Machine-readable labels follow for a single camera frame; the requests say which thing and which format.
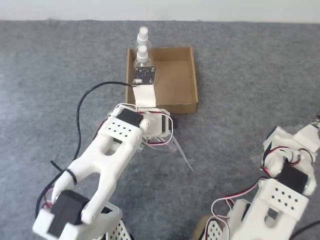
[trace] open cardboard box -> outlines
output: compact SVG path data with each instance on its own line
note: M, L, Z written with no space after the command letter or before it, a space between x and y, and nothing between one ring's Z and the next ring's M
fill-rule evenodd
M156 107L173 114L196 112L198 90L194 53L191 47L153 48L151 55L155 63ZM134 75L136 50L127 50L125 81L131 84ZM132 88L127 87L125 102L135 104Z

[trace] bottle cap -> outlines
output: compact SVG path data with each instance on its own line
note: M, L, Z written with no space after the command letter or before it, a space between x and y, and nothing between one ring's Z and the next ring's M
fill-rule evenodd
M136 41L138 44L146 44L148 41L148 28L146 26L142 26L139 29L138 36L136 37Z
M145 63L148 60L148 48L146 45L141 45L138 47L138 52L136 53L136 59L140 63Z

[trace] clear plastic bottle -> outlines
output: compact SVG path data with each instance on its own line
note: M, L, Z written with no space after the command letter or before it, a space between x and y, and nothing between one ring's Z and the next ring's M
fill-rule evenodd
M146 45L141 45L138 47L138 51L136 53L136 60L134 60L133 66L135 68L154 66L154 62L148 56L148 48Z
M141 45L146 45L148 50L152 48L151 42L148 38L148 28L146 26L142 26L139 29L139 33L136 37L136 50L138 51L138 47Z

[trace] gray carpet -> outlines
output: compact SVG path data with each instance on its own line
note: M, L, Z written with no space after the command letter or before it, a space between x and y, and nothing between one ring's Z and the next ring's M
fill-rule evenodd
M262 142L276 125L295 130L320 110L320 25L209 22L0 22L0 235L32 233L36 199L77 147L76 106L102 81L124 81L126 48L147 25L154 46L192 46L199 105L176 116L177 154L137 153L111 202L136 240L184 240L212 201L251 185ZM90 94L80 113L81 151L124 101L122 86ZM320 164L314 165L320 181ZM91 197L98 176L76 188ZM253 193L248 194L251 200ZM320 188L299 227L320 217ZM226 208L221 205L221 213ZM314 228L297 239L316 240Z

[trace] robotic arm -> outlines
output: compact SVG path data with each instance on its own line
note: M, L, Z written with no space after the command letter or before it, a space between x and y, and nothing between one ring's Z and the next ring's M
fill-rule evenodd
M294 135L279 126L271 131L263 143L261 167L270 178L262 177L240 193L217 199L228 201L259 186L252 202L238 199L224 219L212 210L214 217L207 221L201 239L288 240L307 207L306 196L317 186L312 164L320 147L319 123L320 113Z
M33 231L48 240L90 240L123 224L121 210L109 203L117 180L143 139L167 137L172 128L164 109L117 105L89 147L57 180L53 207L40 210ZM100 179L91 200L70 190L92 173Z

